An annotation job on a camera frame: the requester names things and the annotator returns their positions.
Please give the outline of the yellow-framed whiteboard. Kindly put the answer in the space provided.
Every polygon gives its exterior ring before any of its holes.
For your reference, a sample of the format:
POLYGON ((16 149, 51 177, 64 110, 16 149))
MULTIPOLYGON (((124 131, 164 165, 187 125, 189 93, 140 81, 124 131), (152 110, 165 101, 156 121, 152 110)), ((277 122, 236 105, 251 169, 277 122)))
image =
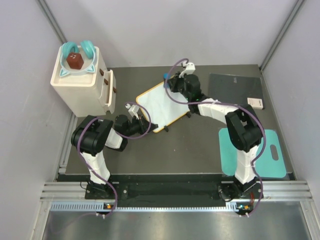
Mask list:
POLYGON ((160 132, 190 111, 186 104, 176 103, 172 99, 187 102, 179 92, 167 95, 163 82, 136 97, 136 103, 144 107, 142 113, 145 118, 158 126, 153 130, 154 133, 160 132))

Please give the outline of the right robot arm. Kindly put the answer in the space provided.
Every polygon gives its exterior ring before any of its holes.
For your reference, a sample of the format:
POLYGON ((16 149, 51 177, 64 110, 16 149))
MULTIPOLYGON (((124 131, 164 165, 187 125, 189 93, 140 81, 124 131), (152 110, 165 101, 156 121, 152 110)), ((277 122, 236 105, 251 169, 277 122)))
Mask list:
POLYGON ((257 153, 258 148, 266 137, 255 111, 249 104, 222 103, 206 96, 195 74, 177 72, 172 77, 169 74, 164 76, 165 91, 179 93, 187 102, 179 102, 173 97, 171 100, 187 105, 192 114, 226 124, 229 139, 237 151, 233 192, 237 197, 245 198, 256 184, 255 161, 261 156, 257 153))

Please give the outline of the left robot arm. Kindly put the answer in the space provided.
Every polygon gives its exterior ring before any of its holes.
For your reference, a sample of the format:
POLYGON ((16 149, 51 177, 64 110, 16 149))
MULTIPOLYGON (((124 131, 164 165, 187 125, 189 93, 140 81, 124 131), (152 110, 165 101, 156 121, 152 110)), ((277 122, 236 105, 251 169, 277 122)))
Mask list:
POLYGON ((70 139, 89 170, 90 179, 87 181, 85 198, 102 200, 115 196, 114 187, 109 183, 111 173, 106 166, 104 148, 122 152, 133 135, 142 136, 157 127, 157 124, 149 122, 140 114, 133 116, 131 120, 120 114, 115 121, 88 115, 74 130, 70 139))

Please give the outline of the blue bone-shaped eraser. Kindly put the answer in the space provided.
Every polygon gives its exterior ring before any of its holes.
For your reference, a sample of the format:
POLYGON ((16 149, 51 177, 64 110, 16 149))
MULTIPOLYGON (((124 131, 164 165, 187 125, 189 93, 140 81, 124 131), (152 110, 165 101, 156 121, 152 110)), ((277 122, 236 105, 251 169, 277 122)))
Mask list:
POLYGON ((172 88, 172 75, 168 74, 168 73, 164 73, 163 74, 163 86, 166 89, 171 89, 172 88))

